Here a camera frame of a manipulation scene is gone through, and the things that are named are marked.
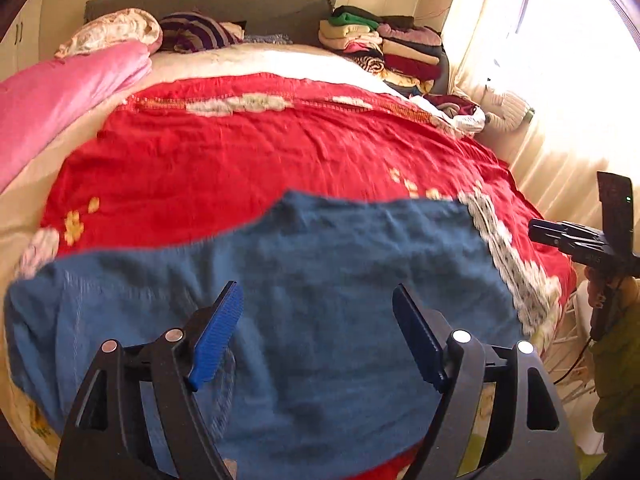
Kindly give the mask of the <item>blue denim lace-trimmed pants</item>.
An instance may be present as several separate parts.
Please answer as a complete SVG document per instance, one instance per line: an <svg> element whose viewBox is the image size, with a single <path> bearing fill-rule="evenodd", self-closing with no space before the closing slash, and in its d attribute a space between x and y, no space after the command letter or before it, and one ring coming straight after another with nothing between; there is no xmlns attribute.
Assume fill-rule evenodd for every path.
<svg viewBox="0 0 640 480"><path fill-rule="evenodd" d="M438 403L392 312L407 285L490 344L545 344L556 278L515 248L487 195L360 203L289 192L258 220L189 245L84 252L6 293L14 384L61 430L104 340L144 344L210 306L243 312L196 396L243 479L341 479L426 433Z"/></svg>

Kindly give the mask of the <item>white plush toy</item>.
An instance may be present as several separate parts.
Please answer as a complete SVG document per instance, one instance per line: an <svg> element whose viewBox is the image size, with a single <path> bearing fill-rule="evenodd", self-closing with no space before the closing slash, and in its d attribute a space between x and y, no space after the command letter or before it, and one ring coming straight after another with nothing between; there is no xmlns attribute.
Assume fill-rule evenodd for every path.
<svg viewBox="0 0 640 480"><path fill-rule="evenodd" d="M489 84L485 87L482 107L486 126L501 133L518 130L523 122L531 122L535 115L529 102L513 92L495 89Z"/></svg>

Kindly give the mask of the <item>red floral bed cover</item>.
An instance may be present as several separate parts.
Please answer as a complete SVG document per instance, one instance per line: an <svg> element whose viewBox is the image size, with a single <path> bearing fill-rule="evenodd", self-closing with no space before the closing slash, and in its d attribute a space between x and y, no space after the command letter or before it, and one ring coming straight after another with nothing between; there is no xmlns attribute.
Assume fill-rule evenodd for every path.
<svg viewBox="0 0 640 480"><path fill-rule="evenodd" d="M545 349L576 276L567 256L528 238L537 211L506 164L424 110L349 84L253 74L130 94L63 160L41 222L62 237L56 260L189 245L262 218L289 192L386 203L474 191L560 284L548 341L525 336ZM401 477L418 442L347 478Z"/></svg>

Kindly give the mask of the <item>cream window curtain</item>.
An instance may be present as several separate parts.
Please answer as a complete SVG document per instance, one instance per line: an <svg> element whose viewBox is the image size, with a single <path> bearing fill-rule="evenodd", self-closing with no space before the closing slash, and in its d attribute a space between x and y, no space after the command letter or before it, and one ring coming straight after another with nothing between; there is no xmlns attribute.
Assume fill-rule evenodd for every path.
<svg viewBox="0 0 640 480"><path fill-rule="evenodd" d="M597 172L639 175L639 48L614 0L454 0L451 80L486 108L532 117L487 144L550 220L598 226Z"/></svg>

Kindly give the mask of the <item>beige bed sheet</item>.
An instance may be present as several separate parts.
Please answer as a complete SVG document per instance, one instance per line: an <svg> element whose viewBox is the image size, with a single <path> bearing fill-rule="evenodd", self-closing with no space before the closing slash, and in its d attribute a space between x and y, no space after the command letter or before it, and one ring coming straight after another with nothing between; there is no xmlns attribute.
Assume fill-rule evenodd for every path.
<svg viewBox="0 0 640 480"><path fill-rule="evenodd" d="M38 229L44 203L58 170L68 154L94 138L112 110L130 94L145 88L190 78L244 76L270 73L286 78L350 84L375 93L396 96L384 82L353 62L326 50L302 44L241 44L194 54L160 52L151 56L151 71L133 86L119 91L80 116L58 136L1 193L1 290L13 281L18 260ZM18 469L17 478L32 478L29 468L43 479L53 476L58 436L41 437L32 429L30 400L14 386L6 341L1 341L1 420L11 433L1 438L1 477Z"/></svg>

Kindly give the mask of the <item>stack of folded clothes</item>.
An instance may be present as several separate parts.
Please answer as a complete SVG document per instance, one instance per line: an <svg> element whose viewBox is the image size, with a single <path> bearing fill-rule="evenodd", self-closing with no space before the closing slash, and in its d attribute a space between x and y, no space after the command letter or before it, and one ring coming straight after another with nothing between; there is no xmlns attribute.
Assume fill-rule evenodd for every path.
<svg viewBox="0 0 640 480"><path fill-rule="evenodd" d="M466 136L482 131L480 106L454 92L449 58L436 30L414 24L411 16L375 16L339 6L319 22L322 47L357 64L386 86L435 117L435 122Z"/></svg>

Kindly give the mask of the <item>pink folded quilt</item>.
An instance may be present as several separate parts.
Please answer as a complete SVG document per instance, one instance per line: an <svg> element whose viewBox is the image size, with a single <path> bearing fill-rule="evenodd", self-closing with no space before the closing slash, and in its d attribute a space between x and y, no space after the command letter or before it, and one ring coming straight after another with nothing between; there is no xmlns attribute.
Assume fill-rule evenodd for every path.
<svg viewBox="0 0 640 480"><path fill-rule="evenodd" d="M148 48L126 41L86 55L51 60L1 83L1 186L61 131L151 70Z"/></svg>

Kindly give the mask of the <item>purple striped pillow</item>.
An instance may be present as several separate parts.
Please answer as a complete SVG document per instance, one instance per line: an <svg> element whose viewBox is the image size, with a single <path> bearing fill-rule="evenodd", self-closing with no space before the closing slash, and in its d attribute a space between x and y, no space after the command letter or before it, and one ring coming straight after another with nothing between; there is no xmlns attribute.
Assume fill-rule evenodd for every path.
<svg viewBox="0 0 640 480"><path fill-rule="evenodd" d="M242 44L244 29L230 22L218 22L198 12L177 12L160 20L161 51L196 53Z"/></svg>

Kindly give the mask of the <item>floral beige pillow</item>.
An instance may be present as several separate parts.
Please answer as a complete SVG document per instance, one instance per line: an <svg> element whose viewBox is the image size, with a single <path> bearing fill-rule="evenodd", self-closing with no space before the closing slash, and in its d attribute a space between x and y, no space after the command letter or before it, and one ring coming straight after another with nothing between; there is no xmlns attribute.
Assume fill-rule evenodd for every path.
<svg viewBox="0 0 640 480"><path fill-rule="evenodd" d="M137 8L104 14L82 25L72 38L58 47L54 57L89 54L127 41L139 41L149 53L154 53L163 41L160 23L151 13Z"/></svg>

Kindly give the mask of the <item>grey padded headboard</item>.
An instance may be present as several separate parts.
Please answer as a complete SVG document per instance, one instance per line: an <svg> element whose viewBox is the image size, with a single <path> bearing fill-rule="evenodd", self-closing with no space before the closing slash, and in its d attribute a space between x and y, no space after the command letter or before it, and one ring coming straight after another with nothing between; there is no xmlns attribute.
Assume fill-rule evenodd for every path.
<svg viewBox="0 0 640 480"><path fill-rule="evenodd" d="M337 0L89 0L86 23L104 14L138 8L158 20L178 11L195 11L220 22L243 22L250 36L281 34L296 44L316 46L322 20Z"/></svg>

